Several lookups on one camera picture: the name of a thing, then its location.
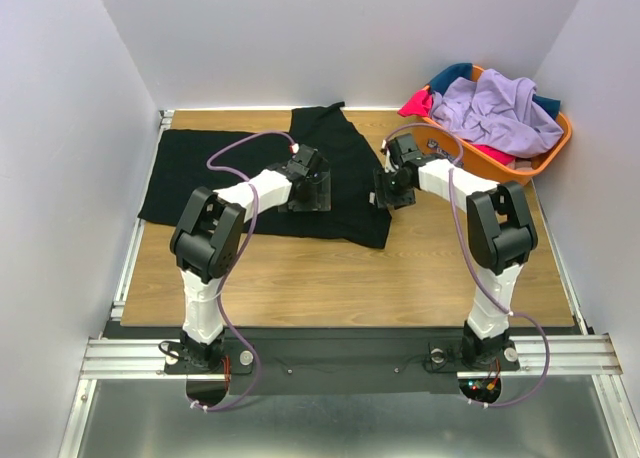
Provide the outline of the black t shirt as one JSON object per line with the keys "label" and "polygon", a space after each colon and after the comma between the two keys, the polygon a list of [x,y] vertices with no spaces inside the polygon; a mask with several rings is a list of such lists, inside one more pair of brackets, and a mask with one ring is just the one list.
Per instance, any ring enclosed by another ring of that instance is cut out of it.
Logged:
{"label": "black t shirt", "polygon": [[[291,173],[291,147],[316,150],[327,160],[330,208],[290,211],[285,201],[301,185],[320,182],[317,172]],[[141,219],[177,226],[193,191],[205,187],[246,210],[258,234],[344,239],[385,247],[391,215],[370,201],[381,164],[371,146],[344,116],[340,104],[293,111],[288,132],[257,138],[243,131],[169,129],[162,134]]]}

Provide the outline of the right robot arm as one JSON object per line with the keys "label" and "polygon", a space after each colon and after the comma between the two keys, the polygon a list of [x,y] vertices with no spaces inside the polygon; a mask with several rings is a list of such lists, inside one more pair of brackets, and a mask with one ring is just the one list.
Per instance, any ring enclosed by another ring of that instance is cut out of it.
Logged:
{"label": "right robot arm", "polygon": [[424,153],[411,134],[382,142],[385,168],[374,173],[373,203],[410,206],[417,191],[449,202],[476,291],[460,344],[463,362],[482,368],[506,348],[516,281],[538,236],[523,187],[478,177],[438,153]]}

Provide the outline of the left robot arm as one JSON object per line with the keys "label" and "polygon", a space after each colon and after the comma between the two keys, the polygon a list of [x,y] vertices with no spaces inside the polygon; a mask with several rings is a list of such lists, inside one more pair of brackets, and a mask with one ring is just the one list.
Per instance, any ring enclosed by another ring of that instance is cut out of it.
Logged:
{"label": "left robot arm", "polygon": [[229,166],[207,167],[239,179],[233,186],[195,189],[170,240],[179,268],[185,303],[178,342],[159,350],[166,367],[185,365],[209,373],[228,360],[223,353],[227,324],[222,290],[253,236],[261,213],[327,212],[331,209],[331,171],[320,151],[293,144],[288,161],[271,165],[250,177]]}

